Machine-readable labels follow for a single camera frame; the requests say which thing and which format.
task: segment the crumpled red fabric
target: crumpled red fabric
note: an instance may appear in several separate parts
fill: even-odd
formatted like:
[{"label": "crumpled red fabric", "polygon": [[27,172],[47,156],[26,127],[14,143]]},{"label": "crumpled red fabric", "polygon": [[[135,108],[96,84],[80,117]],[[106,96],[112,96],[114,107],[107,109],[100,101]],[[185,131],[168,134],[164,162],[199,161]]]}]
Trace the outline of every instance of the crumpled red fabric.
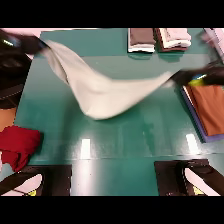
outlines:
[{"label": "crumpled red fabric", "polygon": [[40,144],[41,133],[18,126],[6,127],[0,132],[2,163],[9,163],[14,172],[20,171],[28,163]]}]

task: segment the table surface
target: table surface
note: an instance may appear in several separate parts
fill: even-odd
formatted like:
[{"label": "table surface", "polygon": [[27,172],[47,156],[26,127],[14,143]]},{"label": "table surface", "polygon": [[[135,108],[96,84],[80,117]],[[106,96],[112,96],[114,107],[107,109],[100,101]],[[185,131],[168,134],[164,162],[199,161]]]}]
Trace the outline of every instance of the table surface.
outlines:
[{"label": "table surface", "polygon": [[[116,79],[144,79],[215,58],[189,28],[186,52],[127,53],[127,29],[44,32],[90,66]],[[82,114],[68,86],[42,56],[34,58],[15,124],[44,133],[30,164],[73,164],[71,195],[158,195],[154,161],[208,158],[224,174],[224,141],[202,143],[179,89],[160,88],[127,112],[104,121]]]}]

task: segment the brown cloth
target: brown cloth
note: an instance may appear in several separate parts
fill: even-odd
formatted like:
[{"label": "brown cloth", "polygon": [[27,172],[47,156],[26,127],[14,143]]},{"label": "brown cloth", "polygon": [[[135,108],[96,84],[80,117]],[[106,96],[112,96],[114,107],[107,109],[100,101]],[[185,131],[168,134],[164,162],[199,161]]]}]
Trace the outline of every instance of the brown cloth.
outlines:
[{"label": "brown cloth", "polygon": [[186,51],[188,48],[187,47],[171,47],[171,48],[164,48],[163,47],[163,40],[162,40],[162,36],[160,33],[159,28],[155,28],[155,32],[156,32],[156,36],[157,39],[159,41],[159,45],[160,45],[160,51],[161,52],[168,52],[168,51]]},{"label": "brown cloth", "polygon": [[221,86],[187,86],[192,104],[208,136],[224,134],[224,92]]},{"label": "brown cloth", "polygon": [[130,28],[131,46],[136,44],[155,44],[152,28]]}]

